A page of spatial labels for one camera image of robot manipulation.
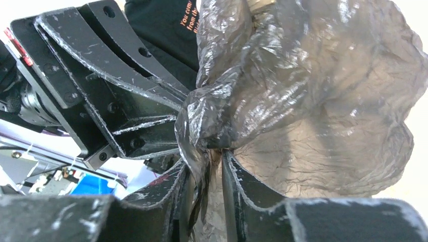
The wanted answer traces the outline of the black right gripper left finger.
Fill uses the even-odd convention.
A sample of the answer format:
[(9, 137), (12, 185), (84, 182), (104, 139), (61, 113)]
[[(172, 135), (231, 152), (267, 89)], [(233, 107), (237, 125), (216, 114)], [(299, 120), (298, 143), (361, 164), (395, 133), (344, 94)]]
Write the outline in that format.
[(1, 241), (188, 241), (189, 172), (178, 161), (122, 200), (1, 196)]

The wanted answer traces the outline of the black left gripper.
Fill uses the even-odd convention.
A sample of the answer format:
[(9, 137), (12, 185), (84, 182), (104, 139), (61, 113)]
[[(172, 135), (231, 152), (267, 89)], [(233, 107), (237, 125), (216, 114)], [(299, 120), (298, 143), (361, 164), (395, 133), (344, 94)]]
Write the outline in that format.
[(102, 117), (117, 116), (106, 81), (174, 110), (187, 97), (187, 88), (146, 50), (118, 7), (66, 8), (16, 19), (4, 34), (1, 120), (69, 135), (88, 169), (117, 155), (101, 131)]

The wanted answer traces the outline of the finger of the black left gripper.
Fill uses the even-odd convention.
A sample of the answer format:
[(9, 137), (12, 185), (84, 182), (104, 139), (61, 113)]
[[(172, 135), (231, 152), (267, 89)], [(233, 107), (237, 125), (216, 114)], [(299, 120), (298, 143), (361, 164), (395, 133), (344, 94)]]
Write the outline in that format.
[(177, 154), (175, 121), (175, 115), (133, 118), (112, 131), (112, 135), (125, 158), (151, 159)]

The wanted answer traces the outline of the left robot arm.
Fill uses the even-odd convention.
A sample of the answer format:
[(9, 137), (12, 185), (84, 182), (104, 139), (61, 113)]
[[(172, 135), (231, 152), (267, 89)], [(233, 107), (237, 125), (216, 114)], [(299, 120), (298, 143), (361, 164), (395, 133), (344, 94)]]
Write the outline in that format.
[(115, 1), (12, 20), (1, 50), (1, 118), (69, 135), (99, 169), (112, 157), (172, 159), (196, 71), (134, 32)]

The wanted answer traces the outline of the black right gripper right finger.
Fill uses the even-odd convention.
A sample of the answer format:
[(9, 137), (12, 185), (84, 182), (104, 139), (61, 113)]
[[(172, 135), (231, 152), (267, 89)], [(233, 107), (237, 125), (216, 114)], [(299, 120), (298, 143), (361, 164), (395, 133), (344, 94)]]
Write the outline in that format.
[(228, 241), (427, 241), (427, 226), (396, 199), (287, 198), (222, 153)]

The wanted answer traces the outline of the dark translucent trash bag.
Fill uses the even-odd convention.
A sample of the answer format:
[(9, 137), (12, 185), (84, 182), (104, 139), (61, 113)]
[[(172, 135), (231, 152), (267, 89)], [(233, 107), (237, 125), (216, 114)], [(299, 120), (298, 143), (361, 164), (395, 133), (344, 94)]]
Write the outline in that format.
[(199, 71), (175, 123), (197, 241), (226, 241), (220, 153), (290, 197), (371, 197), (399, 181), (427, 54), (393, 1), (202, 1)]

